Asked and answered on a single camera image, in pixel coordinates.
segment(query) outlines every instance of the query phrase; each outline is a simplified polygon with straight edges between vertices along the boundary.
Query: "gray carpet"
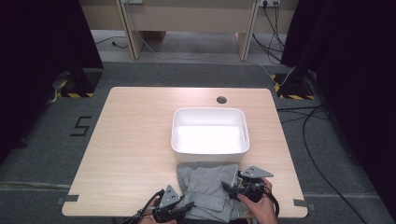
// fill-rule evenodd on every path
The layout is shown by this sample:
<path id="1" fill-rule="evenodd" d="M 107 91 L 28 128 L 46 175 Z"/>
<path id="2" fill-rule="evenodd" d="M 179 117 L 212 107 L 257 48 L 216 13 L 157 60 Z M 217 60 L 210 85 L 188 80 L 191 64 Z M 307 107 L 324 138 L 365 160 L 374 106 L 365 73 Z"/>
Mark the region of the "gray carpet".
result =
<path id="1" fill-rule="evenodd" d="M 12 150 L 0 165 L 0 223 L 113 223 L 110 217 L 65 217 L 59 198 L 67 194 L 89 143 L 106 97 L 116 86 L 235 87 L 272 91 L 277 108 L 320 105 L 320 100 L 276 97 L 271 79 L 259 66 L 174 63 L 104 63 L 105 71 L 92 98 L 58 98 L 49 105 L 30 132 L 26 148 Z M 287 73 L 268 66 L 272 73 Z M 309 113 L 311 109 L 295 110 Z M 75 129 L 90 126 L 85 136 Z M 353 211 L 318 174 L 303 141 L 304 115 L 279 112 L 300 184 L 309 204 L 305 218 L 281 218 L 279 223 L 361 223 Z M 306 123 L 306 142 L 312 157 L 329 181 L 368 223 L 394 223 L 364 171 L 348 157 L 346 144 L 326 111 Z M 56 186 L 29 186 L 48 183 Z"/>

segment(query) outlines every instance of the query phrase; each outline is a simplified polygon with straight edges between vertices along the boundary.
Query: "gray towel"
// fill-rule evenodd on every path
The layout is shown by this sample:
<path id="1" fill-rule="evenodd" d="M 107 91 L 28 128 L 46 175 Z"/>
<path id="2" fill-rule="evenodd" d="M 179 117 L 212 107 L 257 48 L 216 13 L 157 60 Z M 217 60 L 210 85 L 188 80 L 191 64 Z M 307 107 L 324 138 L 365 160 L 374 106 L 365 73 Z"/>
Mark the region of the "gray towel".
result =
<path id="1" fill-rule="evenodd" d="M 194 202 L 186 218 L 208 219 L 221 222 L 241 217 L 244 213 L 242 204 L 229 199 L 228 193 L 222 188 L 221 181 L 237 184 L 236 163 L 224 162 L 192 162 L 177 166 L 177 180 L 184 198 L 177 207 Z"/>

